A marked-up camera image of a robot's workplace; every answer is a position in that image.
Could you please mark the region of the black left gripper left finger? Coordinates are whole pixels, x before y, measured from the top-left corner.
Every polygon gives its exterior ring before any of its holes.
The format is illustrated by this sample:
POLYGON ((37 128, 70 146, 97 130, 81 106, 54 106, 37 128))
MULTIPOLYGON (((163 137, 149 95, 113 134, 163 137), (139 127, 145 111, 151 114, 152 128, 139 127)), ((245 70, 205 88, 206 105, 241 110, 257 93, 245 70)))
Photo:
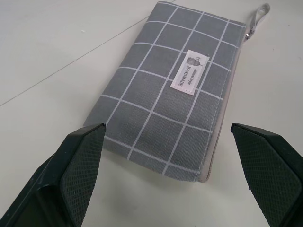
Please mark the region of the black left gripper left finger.
POLYGON ((66 136, 39 166, 0 220, 2 227, 80 227, 99 169, 106 125, 66 136))

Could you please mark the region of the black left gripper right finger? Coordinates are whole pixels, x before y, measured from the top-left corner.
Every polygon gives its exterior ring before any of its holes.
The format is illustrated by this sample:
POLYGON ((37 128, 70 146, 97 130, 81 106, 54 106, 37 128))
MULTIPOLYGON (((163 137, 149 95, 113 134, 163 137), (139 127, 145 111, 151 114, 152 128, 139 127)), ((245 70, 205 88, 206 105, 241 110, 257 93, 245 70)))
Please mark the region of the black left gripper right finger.
POLYGON ((303 225, 303 158, 280 135, 231 126, 250 191, 271 227, 303 225))

